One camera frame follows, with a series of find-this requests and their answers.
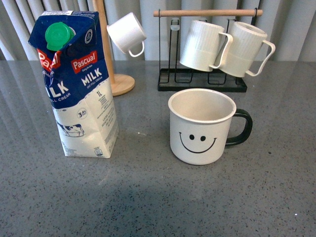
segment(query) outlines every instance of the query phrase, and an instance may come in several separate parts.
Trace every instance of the black mug handle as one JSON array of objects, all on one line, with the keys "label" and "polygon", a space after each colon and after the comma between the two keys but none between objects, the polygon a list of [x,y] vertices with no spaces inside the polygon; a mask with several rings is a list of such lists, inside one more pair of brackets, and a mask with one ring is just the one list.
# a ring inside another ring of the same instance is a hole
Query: black mug handle
[{"label": "black mug handle", "polygon": [[230,137],[226,140],[226,147],[238,145],[240,143],[243,143],[248,139],[248,137],[251,134],[252,130],[252,118],[250,114],[246,110],[237,109],[236,113],[233,115],[234,117],[242,117],[246,119],[245,128],[243,129],[242,133],[236,137]]}]

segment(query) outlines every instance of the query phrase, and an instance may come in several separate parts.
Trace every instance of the pascual milk carton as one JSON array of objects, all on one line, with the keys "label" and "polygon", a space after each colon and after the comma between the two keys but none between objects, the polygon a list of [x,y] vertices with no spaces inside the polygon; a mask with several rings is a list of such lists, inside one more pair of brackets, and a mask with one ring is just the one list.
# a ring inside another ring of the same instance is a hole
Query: pascual milk carton
[{"label": "pascual milk carton", "polygon": [[119,129],[98,12],[44,12],[29,43],[39,53],[65,155],[109,158]]}]

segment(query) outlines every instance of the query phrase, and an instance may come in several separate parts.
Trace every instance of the black metal mug rack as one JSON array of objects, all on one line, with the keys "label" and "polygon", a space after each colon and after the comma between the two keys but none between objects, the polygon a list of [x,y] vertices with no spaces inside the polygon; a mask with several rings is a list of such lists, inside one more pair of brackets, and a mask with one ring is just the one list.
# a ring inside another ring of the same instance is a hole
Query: black metal mug rack
[{"label": "black metal mug rack", "polygon": [[[258,9],[255,8],[254,15],[252,16],[251,24],[255,25],[258,16]],[[233,77],[222,72],[219,69],[214,69],[212,72],[203,72],[191,68],[178,68],[178,50],[179,50],[179,32],[180,20],[173,18],[170,24],[170,37],[169,37],[169,58],[168,68],[161,68],[161,45],[160,45],[160,10],[158,11],[159,18],[159,79],[158,91],[180,91],[189,88],[207,88],[220,92],[246,92],[247,85],[242,78]],[[231,20],[228,19],[227,32]],[[175,61],[171,62],[171,40],[173,32],[176,32],[176,56]]]}]

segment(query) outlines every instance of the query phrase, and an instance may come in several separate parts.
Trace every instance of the mug handle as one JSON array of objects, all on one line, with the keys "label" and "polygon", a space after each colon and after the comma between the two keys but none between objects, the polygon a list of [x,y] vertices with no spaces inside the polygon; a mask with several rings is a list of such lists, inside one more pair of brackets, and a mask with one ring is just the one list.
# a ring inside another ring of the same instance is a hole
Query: mug handle
[{"label": "mug handle", "polygon": [[129,49],[128,52],[129,52],[130,56],[136,58],[136,57],[138,57],[139,55],[141,55],[141,54],[144,52],[144,49],[145,49],[144,41],[142,41],[142,45],[143,45],[142,51],[141,51],[140,53],[136,54],[136,55],[133,54],[132,51],[130,51],[130,49]]},{"label": "mug handle", "polygon": [[272,54],[273,54],[273,53],[275,52],[275,50],[276,50],[276,46],[275,46],[273,43],[271,43],[271,42],[269,42],[269,41],[266,41],[266,40],[262,41],[262,43],[265,43],[265,44],[267,44],[268,46],[270,46],[270,47],[271,47],[271,52],[268,54],[268,56],[265,58],[265,60],[263,60],[261,66],[260,66],[260,68],[259,68],[259,71],[258,71],[256,74],[253,73],[253,72],[251,72],[251,71],[249,71],[249,70],[246,72],[248,75],[250,75],[250,76],[252,76],[252,77],[257,76],[257,75],[259,75],[259,74],[262,72],[262,69],[263,69],[264,65],[266,64],[266,62],[268,61],[268,59],[272,56]]},{"label": "mug handle", "polygon": [[226,61],[226,58],[227,58],[227,55],[228,55],[228,50],[231,47],[232,42],[233,42],[233,37],[230,34],[226,34],[226,33],[223,33],[223,32],[220,32],[219,34],[220,35],[224,35],[224,36],[227,37],[227,43],[226,43],[226,45],[224,47],[224,50],[223,50],[223,53],[222,53],[219,65],[218,66],[209,65],[209,67],[211,67],[213,69],[218,69],[220,66],[222,66],[222,64],[225,64],[225,61]]},{"label": "mug handle", "polygon": [[225,144],[226,147],[243,143],[244,141],[248,139],[252,130],[252,118],[246,110],[237,109],[236,113],[233,116],[245,118],[246,124],[245,124],[245,128],[243,129],[240,135],[236,137],[227,138],[226,144]]}]

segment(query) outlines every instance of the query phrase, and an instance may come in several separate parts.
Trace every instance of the white ribbed mug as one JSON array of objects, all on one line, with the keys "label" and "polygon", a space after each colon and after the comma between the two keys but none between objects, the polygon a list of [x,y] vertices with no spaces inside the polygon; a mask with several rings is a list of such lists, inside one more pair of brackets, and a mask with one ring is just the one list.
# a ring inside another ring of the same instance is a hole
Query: white ribbed mug
[{"label": "white ribbed mug", "polygon": [[[234,22],[229,33],[233,36],[234,41],[228,51],[226,64],[220,66],[219,69],[234,77],[244,77],[245,74],[252,77],[259,75],[267,60],[276,50],[273,43],[266,41],[268,35],[263,30],[243,22]],[[264,43],[271,48],[271,52],[263,60],[258,72],[253,73],[249,71],[249,68]],[[217,56],[215,63],[219,61],[220,58]]]},{"label": "white ribbed mug", "polygon": [[[180,63],[199,71],[211,72],[225,64],[228,49],[233,42],[231,35],[223,33],[224,28],[203,21],[192,21]],[[218,55],[220,36],[226,36],[223,52]],[[216,56],[220,58],[214,65]]]}]

